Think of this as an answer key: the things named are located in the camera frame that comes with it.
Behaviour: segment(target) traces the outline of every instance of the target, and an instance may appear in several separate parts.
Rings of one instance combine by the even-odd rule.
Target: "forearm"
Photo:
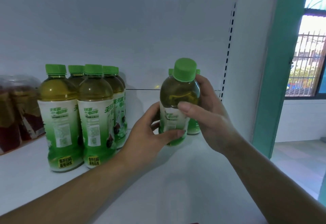
[[[326,209],[243,139],[225,156],[269,223],[325,223]]]
[[[3,215],[0,223],[85,223],[129,175],[128,166],[118,154],[108,163]]]

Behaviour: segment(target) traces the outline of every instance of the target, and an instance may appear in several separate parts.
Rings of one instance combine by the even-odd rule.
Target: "green bottle cap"
[[[85,65],[85,74],[88,75],[102,75],[103,69],[100,64],[86,64]]]
[[[119,74],[119,68],[115,66],[103,66],[103,73],[104,74]]]
[[[173,77],[180,82],[191,82],[196,77],[196,68],[194,60],[182,57],[174,64]]]
[[[48,75],[66,75],[67,69],[64,64],[46,64],[45,71]]]
[[[68,65],[69,73],[84,73],[83,65]]]

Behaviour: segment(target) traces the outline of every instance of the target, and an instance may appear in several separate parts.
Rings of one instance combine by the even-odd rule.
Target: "fingernail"
[[[179,110],[187,113],[190,109],[190,103],[189,102],[179,102],[178,108],[179,108]]]
[[[185,131],[179,130],[178,131],[178,137],[182,137],[184,135]]]

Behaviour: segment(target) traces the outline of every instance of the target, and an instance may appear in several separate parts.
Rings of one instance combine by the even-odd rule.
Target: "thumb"
[[[214,114],[210,111],[189,102],[179,102],[178,109],[187,117],[195,119],[205,125],[211,124],[214,120]]]
[[[176,140],[184,135],[184,130],[169,130],[165,131],[159,135],[156,135],[160,143],[163,145],[168,144],[169,142]]]

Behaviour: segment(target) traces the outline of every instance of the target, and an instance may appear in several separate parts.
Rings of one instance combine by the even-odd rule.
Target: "window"
[[[326,0],[306,0],[285,96],[326,99]]]

